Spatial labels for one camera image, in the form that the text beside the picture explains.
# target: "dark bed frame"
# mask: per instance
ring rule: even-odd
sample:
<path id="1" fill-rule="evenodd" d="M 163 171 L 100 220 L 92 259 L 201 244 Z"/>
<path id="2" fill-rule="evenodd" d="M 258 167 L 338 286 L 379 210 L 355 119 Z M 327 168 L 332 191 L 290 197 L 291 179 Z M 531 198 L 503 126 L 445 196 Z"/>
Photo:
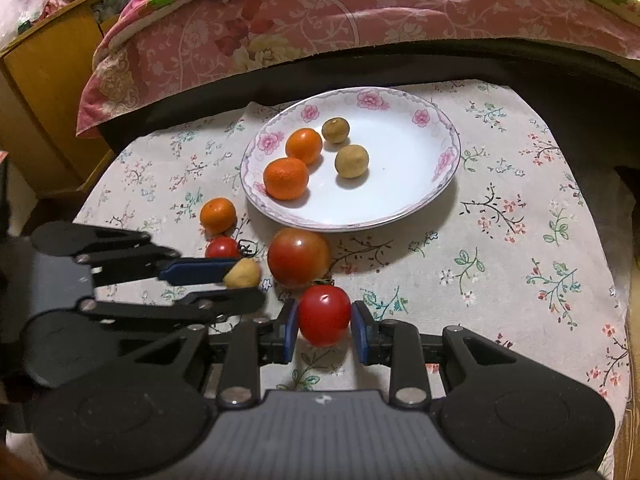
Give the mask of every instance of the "dark bed frame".
<path id="1" fill-rule="evenodd" d="M 471 78 L 510 86 L 543 118 L 561 148 L 590 139 L 597 158 L 599 142 L 619 141 L 618 163 L 638 167 L 640 78 L 594 54 L 523 40 L 400 43 L 312 56 L 181 92 L 99 129 L 119 153 L 139 136 L 249 101 L 276 105 L 335 88 Z"/>

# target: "white oval plate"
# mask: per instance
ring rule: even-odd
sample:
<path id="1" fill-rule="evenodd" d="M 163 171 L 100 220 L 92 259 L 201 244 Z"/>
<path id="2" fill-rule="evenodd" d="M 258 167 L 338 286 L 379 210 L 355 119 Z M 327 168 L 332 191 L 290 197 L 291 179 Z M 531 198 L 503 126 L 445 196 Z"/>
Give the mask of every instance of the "white oval plate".
<path id="1" fill-rule="evenodd" d="M 350 124 L 348 140 L 324 143 L 309 169 L 307 192 L 296 200 L 267 195 L 262 172 L 286 156 L 287 138 L 298 128 L 318 133 L 333 117 Z M 334 168 L 337 150 L 360 144 L 369 152 L 363 176 L 344 179 Z M 321 232 L 367 229 L 407 216 L 436 198 L 460 162 L 460 138 L 432 103 L 391 88 L 345 88 L 290 106 L 267 122 L 249 143 L 241 179 L 249 200 L 281 224 Z"/>

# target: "mandarin orange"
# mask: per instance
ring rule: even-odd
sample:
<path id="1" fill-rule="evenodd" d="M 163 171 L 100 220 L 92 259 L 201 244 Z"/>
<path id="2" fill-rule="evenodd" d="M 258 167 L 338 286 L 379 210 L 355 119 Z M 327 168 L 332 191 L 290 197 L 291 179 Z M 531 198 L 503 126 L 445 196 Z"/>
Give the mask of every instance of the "mandarin orange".
<path id="1" fill-rule="evenodd" d="M 306 165 L 309 165 L 318 158 L 322 151 L 322 137 L 312 128 L 300 128 L 289 136 L 284 151 L 287 156 L 299 158 Z"/>
<path id="2" fill-rule="evenodd" d="M 236 221 L 236 208 L 228 198 L 220 196 L 209 200 L 200 210 L 200 224 L 210 234 L 220 234 Z"/>
<path id="3" fill-rule="evenodd" d="M 288 156 L 270 162 L 264 168 L 262 179 L 271 196 L 278 200 L 293 200 L 305 192 L 309 174 L 304 162 Z"/>

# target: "white tablecloth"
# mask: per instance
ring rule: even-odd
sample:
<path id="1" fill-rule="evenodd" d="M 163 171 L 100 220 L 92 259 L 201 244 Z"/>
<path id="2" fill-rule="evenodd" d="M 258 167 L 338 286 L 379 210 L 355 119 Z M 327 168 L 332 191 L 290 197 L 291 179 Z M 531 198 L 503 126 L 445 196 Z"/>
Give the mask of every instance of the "white tablecloth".
<path id="1" fill-rule="evenodd" d="M 352 301 L 365 301 L 377 319 L 406 320 L 423 333 L 461 324 L 587 383 L 609 401 L 619 425 L 629 386 L 628 288 L 616 294 L 593 219 L 552 133 L 508 88 L 470 80 L 403 89 L 446 113 L 460 133 L 463 160 L 442 195 L 410 217 L 330 235 L 336 285 Z M 238 211 L 230 234 L 254 241 L 266 310 L 274 316 L 288 297 L 266 265 L 266 247 L 280 226 L 248 205 L 239 164 L 278 109 L 249 104 L 137 139 L 106 171 L 77 220 L 146 230 L 184 256 L 203 256 L 200 207 L 226 196 Z M 621 214 L 628 218 L 629 211 L 627 202 Z M 166 304 L 198 288 L 208 287 L 145 280 L 106 287 L 99 297 Z M 437 365 L 428 368 L 434 393 L 442 394 Z M 356 364 L 348 339 L 329 349 L 299 339 L 290 366 L 262 369 L 262 386 L 385 391 L 388 377 L 388 368 Z M 610 454 L 602 470 L 611 473 Z"/>

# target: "red tomato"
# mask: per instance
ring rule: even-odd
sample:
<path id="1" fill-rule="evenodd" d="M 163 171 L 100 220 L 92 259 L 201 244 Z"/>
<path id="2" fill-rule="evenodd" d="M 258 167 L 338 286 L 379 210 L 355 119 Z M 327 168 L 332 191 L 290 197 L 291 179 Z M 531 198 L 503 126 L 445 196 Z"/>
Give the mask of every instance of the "red tomato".
<path id="1" fill-rule="evenodd" d="M 335 345 L 351 319 L 351 301 L 339 286 L 313 285 L 300 298 L 300 332 L 313 346 Z"/>
<path id="2" fill-rule="evenodd" d="M 267 252 L 273 277 L 289 288 L 324 278 L 330 259 L 329 244 L 321 235 L 291 227 L 276 233 Z"/>
<path id="3" fill-rule="evenodd" d="M 217 236 L 204 251 L 205 258 L 240 258 L 238 242 L 230 236 Z"/>

